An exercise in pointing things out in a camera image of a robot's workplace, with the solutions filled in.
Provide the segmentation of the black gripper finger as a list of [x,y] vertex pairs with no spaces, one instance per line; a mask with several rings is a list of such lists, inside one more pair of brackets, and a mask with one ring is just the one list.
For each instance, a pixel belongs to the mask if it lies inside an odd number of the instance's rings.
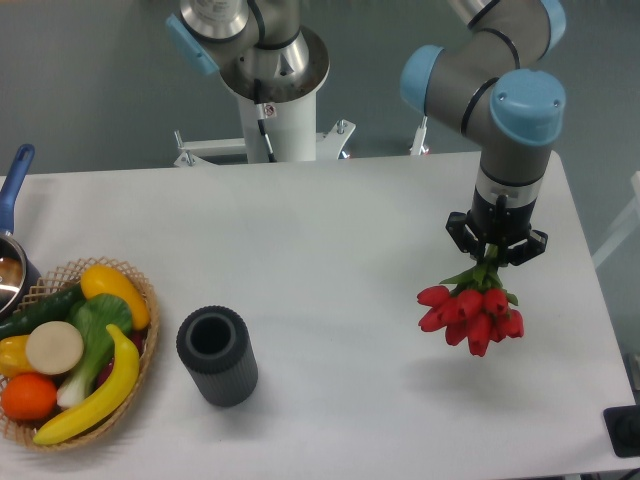
[[548,235],[540,230],[531,229],[526,238],[507,249],[506,263],[513,266],[522,265],[539,255],[547,248]]
[[484,242],[471,230],[467,220],[466,213],[451,212],[445,229],[460,252],[469,254],[472,259],[483,259]]

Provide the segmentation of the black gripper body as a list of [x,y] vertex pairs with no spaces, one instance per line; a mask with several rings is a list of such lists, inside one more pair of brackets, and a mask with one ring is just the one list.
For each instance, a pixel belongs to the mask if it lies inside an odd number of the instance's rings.
[[535,203],[513,207],[508,199],[487,200],[475,190],[467,224],[482,242],[512,245],[528,236]]

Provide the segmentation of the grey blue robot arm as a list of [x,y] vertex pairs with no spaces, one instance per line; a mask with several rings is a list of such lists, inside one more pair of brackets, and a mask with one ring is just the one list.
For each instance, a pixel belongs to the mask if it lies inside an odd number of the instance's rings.
[[[533,69],[561,39],[556,1],[456,1],[471,31],[457,52],[427,45],[407,60],[402,99],[481,149],[472,206],[447,231],[476,260],[497,250],[499,265],[542,254],[530,223],[565,90]],[[316,130],[316,94],[329,72],[324,42],[300,20],[296,1],[183,1],[166,20],[176,49],[200,73],[219,74],[236,96],[248,160],[301,162],[338,154]]]

